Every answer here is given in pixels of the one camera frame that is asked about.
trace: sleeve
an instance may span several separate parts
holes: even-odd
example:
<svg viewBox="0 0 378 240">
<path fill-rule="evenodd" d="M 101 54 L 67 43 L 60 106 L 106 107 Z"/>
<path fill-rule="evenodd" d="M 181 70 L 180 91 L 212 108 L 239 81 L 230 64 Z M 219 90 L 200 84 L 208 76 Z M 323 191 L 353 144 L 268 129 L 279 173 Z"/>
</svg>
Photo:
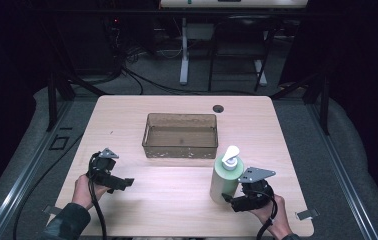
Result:
<svg viewBox="0 0 378 240">
<path fill-rule="evenodd" d="M 282 240 L 301 240 L 301 238 L 296 235 L 295 233 L 289 234 L 288 236 L 284 237 Z"/>
<path fill-rule="evenodd" d="M 84 207 L 69 203 L 48 223 L 39 239 L 78 239 L 89 222 L 90 214 Z"/>
</svg>

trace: soap bottle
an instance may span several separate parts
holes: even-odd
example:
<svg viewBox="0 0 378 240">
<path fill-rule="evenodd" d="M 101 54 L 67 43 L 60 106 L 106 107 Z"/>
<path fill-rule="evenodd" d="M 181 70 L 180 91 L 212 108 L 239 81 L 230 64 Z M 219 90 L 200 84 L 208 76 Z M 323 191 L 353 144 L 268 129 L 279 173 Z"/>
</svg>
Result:
<svg viewBox="0 0 378 240">
<path fill-rule="evenodd" d="M 216 158 L 211 179 L 210 196 L 217 204 L 226 204 L 222 193 L 234 196 L 238 187 L 238 178 L 243 174 L 244 166 L 238 157 L 239 148 L 229 146 L 224 155 Z"/>
</svg>

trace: hand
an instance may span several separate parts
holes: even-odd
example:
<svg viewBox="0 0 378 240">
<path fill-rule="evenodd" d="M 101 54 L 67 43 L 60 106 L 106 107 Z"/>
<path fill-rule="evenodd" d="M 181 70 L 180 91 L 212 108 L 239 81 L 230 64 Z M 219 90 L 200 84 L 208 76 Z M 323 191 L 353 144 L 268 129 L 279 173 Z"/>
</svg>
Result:
<svg viewBox="0 0 378 240">
<path fill-rule="evenodd" d="M 289 227 L 288 217 L 286 216 L 285 209 L 285 199 L 279 195 L 274 195 L 274 200 L 277 203 L 277 215 L 274 218 L 274 223 L 267 230 L 273 235 L 277 240 L 281 240 L 289 234 L 292 234 L 292 230 Z M 260 209 L 254 209 L 249 212 L 254 214 L 260 222 L 264 224 L 271 215 L 271 210 L 273 208 L 273 202 L 270 201 L 266 206 Z"/>
<path fill-rule="evenodd" d="M 97 184 L 94 184 L 94 189 L 96 199 L 98 200 L 101 199 L 102 195 L 106 191 L 109 190 L 109 188 Z M 92 197 L 90 196 L 89 192 L 89 178 L 85 174 L 81 175 L 76 180 L 73 199 L 71 200 L 71 202 L 77 203 L 82 207 L 86 208 L 87 210 L 93 207 Z"/>
</svg>

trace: person's arm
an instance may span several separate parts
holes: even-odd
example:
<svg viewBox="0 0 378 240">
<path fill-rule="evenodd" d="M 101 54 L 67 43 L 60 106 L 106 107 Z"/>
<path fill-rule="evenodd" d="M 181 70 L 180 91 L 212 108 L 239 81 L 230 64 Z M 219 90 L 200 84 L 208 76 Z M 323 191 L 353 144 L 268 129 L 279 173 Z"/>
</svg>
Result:
<svg viewBox="0 0 378 240">
<path fill-rule="evenodd" d="M 273 235 L 276 240 L 297 240 L 300 239 L 298 235 L 294 234 L 289 226 L 288 217 L 286 216 L 285 199 L 279 195 L 274 195 L 278 211 L 274 218 L 273 225 L 267 230 Z M 273 208 L 273 203 L 270 201 L 266 206 L 260 209 L 254 209 L 250 212 L 253 213 L 262 224 L 269 218 Z"/>
<path fill-rule="evenodd" d="M 93 206 L 89 192 L 89 179 L 81 175 L 75 183 L 71 203 L 46 226 L 40 239 L 78 239 L 84 228 L 90 222 L 88 210 Z M 95 184 L 95 195 L 99 200 L 108 190 L 107 187 Z"/>
</svg>

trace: table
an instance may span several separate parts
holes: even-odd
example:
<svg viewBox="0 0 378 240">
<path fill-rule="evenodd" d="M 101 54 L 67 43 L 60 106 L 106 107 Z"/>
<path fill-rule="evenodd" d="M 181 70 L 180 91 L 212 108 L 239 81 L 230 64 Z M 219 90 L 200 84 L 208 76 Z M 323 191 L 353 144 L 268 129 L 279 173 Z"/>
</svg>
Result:
<svg viewBox="0 0 378 240">
<path fill-rule="evenodd" d="M 214 113 L 213 106 L 224 111 Z M 219 147 L 240 148 L 245 167 L 276 171 L 267 178 L 286 199 L 292 229 L 314 232 L 273 103 L 258 96 L 103 96 L 100 97 L 71 164 L 56 206 L 72 198 L 74 181 L 87 171 L 90 156 L 105 147 L 117 153 L 114 176 L 135 178 L 124 192 L 100 200 L 109 236 L 244 237 L 256 236 L 260 223 L 248 212 L 235 213 L 209 196 L 214 159 L 146 158 L 142 139 L 148 113 L 216 114 Z M 95 209 L 83 235 L 102 235 Z"/>
<path fill-rule="evenodd" d="M 308 0 L 241 0 L 240 2 L 219 2 L 218 0 L 161 0 L 162 8 L 231 8 L 235 9 L 299 9 L 305 8 Z M 189 71 L 189 54 L 187 51 L 187 31 L 188 24 L 186 18 L 182 19 L 182 66 L 180 68 L 180 84 L 186 85 L 188 83 Z M 261 61 L 254 62 L 257 72 L 261 69 Z M 267 86 L 267 80 L 263 73 L 260 78 L 260 85 Z"/>
</svg>

